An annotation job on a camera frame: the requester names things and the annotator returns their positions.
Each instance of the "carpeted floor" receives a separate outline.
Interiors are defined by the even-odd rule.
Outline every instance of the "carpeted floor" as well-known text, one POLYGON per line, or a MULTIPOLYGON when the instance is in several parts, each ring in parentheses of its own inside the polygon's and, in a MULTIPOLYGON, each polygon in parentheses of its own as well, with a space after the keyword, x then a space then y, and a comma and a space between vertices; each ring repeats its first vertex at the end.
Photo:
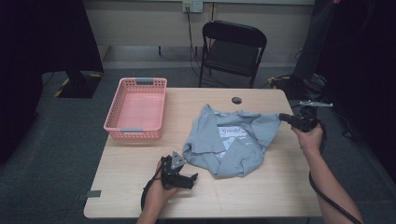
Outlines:
MULTIPOLYGON (((292 68, 260 68, 255 88, 269 88, 265 85, 269 77, 291 71, 292 68)), ((50 75, 45 74, 43 82, 50 75)), ((64 73, 56 73, 44 87, 31 130, 10 160, 0 166, 0 223, 135 223, 132 219, 87 219, 83 215, 84 202, 77 200, 80 193, 91 189, 106 143, 107 132, 103 129, 106 114, 122 77, 166 77, 168 87, 198 85, 198 76, 189 67, 107 69, 91 99, 55 98, 53 95, 66 79, 64 73)), ((222 82, 234 88, 245 88, 245 83, 248 86, 243 78, 222 82)), ((290 101, 291 106, 297 104, 298 101, 290 101)), ((366 223, 395 223, 396 188, 370 148, 364 141, 353 142, 342 135, 347 124, 333 109, 320 108, 318 117, 326 123, 329 133, 323 156, 356 201, 366 223)), ((320 217, 218 219, 205 223, 303 224, 307 221, 322 223, 320 217)))

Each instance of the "pink basket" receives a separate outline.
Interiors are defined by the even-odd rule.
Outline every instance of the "pink basket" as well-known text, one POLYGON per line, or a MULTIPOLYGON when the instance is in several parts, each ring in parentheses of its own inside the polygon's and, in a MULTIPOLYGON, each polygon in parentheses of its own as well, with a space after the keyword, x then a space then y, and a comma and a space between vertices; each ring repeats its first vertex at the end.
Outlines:
POLYGON ((105 130, 118 140, 161 139, 165 91, 165 78, 122 78, 107 114, 105 130))

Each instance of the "table top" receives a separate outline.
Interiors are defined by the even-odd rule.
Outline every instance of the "table top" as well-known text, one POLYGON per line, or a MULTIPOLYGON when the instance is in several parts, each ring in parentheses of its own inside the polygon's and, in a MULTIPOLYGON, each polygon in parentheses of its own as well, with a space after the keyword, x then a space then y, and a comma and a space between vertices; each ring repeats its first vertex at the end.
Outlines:
MULTIPOLYGON (((84 215, 138 217, 143 187, 154 175, 157 162, 174 150, 182 155, 192 122, 206 104, 221 112, 291 114, 280 90, 167 88, 162 139, 132 142, 109 136, 92 183, 92 190, 101 190, 101 195, 87 200, 84 215), (232 103, 235 96, 242 104, 232 103)), ((308 172, 297 137, 282 122, 262 165, 245 177, 218 179, 205 169, 185 164, 180 174, 198 173, 198 179, 192 189, 179 190, 161 218, 320 216, 308 172)))

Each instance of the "power socket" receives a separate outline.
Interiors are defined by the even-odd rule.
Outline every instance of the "power socket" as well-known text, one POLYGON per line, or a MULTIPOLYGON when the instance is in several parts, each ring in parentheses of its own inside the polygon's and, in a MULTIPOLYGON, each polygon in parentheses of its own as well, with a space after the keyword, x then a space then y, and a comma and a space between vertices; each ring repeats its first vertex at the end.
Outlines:
POLYGON ((187 12, 187 8, 189 12, 193 13, 202 13, 204 11, 203 1, 183 1, 181 6, 183 12, 187 12))

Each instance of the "crumpled shirt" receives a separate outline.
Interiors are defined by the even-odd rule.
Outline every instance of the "crumpled shirt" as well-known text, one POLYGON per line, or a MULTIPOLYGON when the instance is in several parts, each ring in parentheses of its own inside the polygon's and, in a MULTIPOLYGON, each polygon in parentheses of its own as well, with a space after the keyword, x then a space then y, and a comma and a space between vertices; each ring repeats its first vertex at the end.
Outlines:
POLYGON ((279 124, 275 113, 227 113, 205 105, 192 124, 183 157, 216 177, 248 175, 262 164, 279 124))

